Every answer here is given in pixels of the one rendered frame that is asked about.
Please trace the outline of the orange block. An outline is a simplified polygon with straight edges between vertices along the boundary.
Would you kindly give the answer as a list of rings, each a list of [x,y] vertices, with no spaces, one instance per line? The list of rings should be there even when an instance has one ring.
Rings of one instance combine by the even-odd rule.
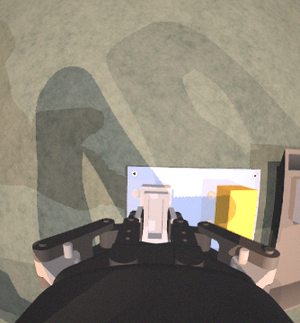
[[[214,224],[252,240],[257,196],[257,189],[217,185]]]

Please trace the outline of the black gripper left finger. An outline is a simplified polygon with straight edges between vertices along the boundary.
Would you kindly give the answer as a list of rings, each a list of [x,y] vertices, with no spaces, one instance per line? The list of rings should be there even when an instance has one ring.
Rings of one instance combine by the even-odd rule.
[[[40,286],[49,288],[65,268],[108,249],[110,266],[139,264],[143,231],[144,209],[138,206],[123,223],[104,218],[34,242],[32,251]],[[93,239],[99,235],[100,243],[93,246]]]

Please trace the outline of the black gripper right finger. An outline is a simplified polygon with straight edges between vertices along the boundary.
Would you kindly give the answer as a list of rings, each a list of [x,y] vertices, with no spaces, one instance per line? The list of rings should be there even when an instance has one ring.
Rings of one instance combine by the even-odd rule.
[[[173,207],[167,212],[167,239],[173,242],[173,264],[203,267],[205,253],[244,272],[269,293],[280,257],[278,250],[210,222],[190,226]],[[218,251],[211,248],[212,239],[217,241]]]

